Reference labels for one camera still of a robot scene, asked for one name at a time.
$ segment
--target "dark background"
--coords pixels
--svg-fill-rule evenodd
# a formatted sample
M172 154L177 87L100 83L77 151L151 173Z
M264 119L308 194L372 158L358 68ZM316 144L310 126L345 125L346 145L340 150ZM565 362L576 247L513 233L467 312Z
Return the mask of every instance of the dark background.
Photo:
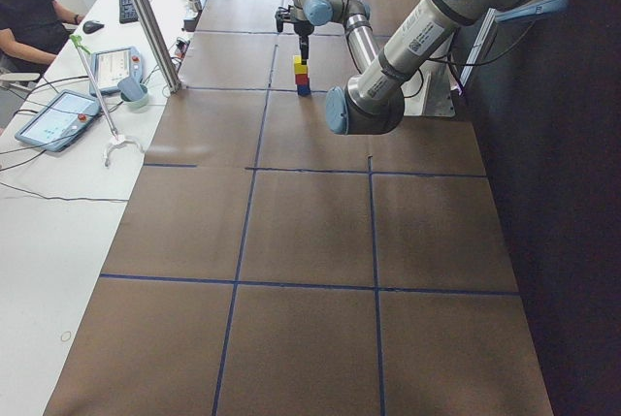
M621 415L620 22L619 0L572 0L466 87L556 416Z

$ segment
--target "computer mouse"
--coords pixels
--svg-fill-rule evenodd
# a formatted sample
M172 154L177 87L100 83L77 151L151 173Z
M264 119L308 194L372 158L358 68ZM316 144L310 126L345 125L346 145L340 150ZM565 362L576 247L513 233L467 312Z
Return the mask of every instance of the computer mouse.
M104 27L104 24L101 21L97 20L87 20L84 22L84 26L82 27L82 31L87 35L96 32Z

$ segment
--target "white table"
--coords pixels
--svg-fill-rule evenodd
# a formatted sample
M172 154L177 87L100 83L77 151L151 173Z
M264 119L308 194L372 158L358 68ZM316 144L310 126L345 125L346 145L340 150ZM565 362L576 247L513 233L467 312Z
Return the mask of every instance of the white table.
M184 0L150 0L168 46L181 35ZM118 0L97 0L86 19L105 28L82 35L92 51L135 46L146 75L156 66L140 23L118 23ZM47 80L84 75L71 43L46 73ZM140 113L121 106L113 113L119 132L147 148L166 104L165 81L154 74L148 83L149 104ZM88 82L56 87L88 91ZM46 103L50 87L31 99ZM25 103L24 108L40 109ZM31 115L17 115L0 137L0 152L26 147L15 132ZM129 198L143 164L135 146L117 149L103 165L111 137L102 117L61 153L46 153L18 168L0 172L0 181L46 196ZM35 156L36 149L0 154L7 168ZM82 315L105 261L125 203L47 201L0 186L0 414L38 416L48 403Z

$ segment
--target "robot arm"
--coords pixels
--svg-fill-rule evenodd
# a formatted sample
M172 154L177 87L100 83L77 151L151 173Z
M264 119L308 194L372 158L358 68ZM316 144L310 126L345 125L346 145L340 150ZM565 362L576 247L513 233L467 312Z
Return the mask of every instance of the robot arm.
M404 114L401 85L411 79L459 26L473 24L490 8L524 17L558 12L567 3L567 0L421 0L384 49L377 51L368 12L362 13L359 6L351 12L348 4L342 8L343 0L312 1L296 0L296 6L311 23L343 24L354 63L361 72L345 88L329 91L328 124L337 134L365 135L390 132L401 122Z

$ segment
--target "keyboard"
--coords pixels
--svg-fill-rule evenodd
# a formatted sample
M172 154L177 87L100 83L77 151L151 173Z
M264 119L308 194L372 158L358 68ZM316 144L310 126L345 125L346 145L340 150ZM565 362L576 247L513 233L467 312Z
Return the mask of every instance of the keyboard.
M138 13L132 0L118 0L118 21L121 23L138 21Z

